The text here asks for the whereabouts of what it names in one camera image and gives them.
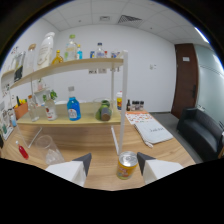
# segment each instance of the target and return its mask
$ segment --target blue bottle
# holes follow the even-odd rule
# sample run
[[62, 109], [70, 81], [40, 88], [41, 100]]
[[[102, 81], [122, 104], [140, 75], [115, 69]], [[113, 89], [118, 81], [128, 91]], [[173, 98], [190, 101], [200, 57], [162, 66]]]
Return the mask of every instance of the blue bottle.
[[74, 86], [68, 87], [69, 100], [67, 103], [68, 117], [71, 121], [77, 121], [81, 118], [79, 102], [75, 98], [75, 88]]
[[78, 44], [77, 59], [82, 59], [82, 51], [81, 51], [81, 45], [80, 44]]

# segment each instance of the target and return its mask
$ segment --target ceiling light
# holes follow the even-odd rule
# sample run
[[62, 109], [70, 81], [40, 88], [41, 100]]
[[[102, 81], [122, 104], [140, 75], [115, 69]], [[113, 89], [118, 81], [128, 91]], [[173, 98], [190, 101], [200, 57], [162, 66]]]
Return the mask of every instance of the ceiling light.
[[205, 42], [207, 42], [207, 43], [209, 43], [208, 42], [208, 40], [206, 39], [206, 37], [195, 27], [195, 29], [198, 31], [198, 33], [201, 35], [201, 37], [203, 38], [203, 40], [205, 41]]
[[110, 21], [110, 16], [100, 16], [100, 21]]

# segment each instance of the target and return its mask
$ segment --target notebook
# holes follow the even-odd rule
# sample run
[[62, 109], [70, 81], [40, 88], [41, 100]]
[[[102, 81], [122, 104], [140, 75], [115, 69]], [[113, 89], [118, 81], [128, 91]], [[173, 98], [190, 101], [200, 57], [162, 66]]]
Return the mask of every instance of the notebook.
[[134, 124], [134, 126], [146, 144], [147, 142], [155, 144], [173, 138], [173, 135], [155, 119], [150, 119], [148, 122]]

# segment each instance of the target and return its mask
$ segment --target black chair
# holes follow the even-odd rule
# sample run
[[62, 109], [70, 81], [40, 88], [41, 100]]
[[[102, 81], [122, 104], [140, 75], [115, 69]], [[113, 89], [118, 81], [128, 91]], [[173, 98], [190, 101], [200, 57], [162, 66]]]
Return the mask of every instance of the black chair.
[[183, 109], [177, 130], [204, 162], [222, 157], [223, 129], [205, 112], [197, 108]]

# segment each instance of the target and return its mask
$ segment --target ceiling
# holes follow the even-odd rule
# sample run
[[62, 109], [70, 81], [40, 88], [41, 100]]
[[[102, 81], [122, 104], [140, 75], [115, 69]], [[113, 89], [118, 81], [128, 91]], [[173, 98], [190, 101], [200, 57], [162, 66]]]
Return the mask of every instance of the ceiling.
[[[138, 20], [118, 24], [122, 15]], [[110, 20], [100, 21], [100, 16], [109, 16]], [[160, 36], [173, 44], [194, 43], [211, 48], [184, 17], [150, 0], [74, 0], [42, 18], [59, 31], [95, 24], [127, 25]]]

